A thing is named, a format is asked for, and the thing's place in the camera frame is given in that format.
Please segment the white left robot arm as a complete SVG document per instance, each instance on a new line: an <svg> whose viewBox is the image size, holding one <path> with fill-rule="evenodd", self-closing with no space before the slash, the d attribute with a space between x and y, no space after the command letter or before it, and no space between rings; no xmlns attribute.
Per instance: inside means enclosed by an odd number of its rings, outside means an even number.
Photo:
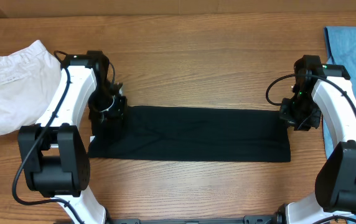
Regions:
<svg viewBox="0 0 356 224"><path fill-rule="evenodd" d="M100 50L63 54L60 84L44 114L22 126L18 145L22 162L12 182L21 205L59 204L72 223L111 223L107 209L90 186L90 160L79 133L89 108L93 139L122 133L127 99L122 84L107 78L114 66Z"/></svg>

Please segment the black t-shirt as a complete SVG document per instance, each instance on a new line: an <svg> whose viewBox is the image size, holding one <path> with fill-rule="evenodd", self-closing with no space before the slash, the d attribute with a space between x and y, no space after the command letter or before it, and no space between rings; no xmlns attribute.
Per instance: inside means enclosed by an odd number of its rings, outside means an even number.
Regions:
<svg viewBox="0 0 356 224"><path fill-rule="evenodd" d="M276 111L133 106L118 129L103 129L92 158L152 161L289 162Z"/></svg>

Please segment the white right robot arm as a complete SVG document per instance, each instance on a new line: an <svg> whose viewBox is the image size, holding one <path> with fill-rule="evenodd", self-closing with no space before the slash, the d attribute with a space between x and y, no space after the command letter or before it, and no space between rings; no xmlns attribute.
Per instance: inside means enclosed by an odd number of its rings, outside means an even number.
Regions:
<svg viewBox="0 0 356 224"><path fill-rule="evenodd" d="M294 63L292 98L279 103L279 117L296 131L317 128L322 118L334 150L306 198L284 204L272 223L328 223L356 215L356 99L343 65L323 64L316 55Z"/></svg>

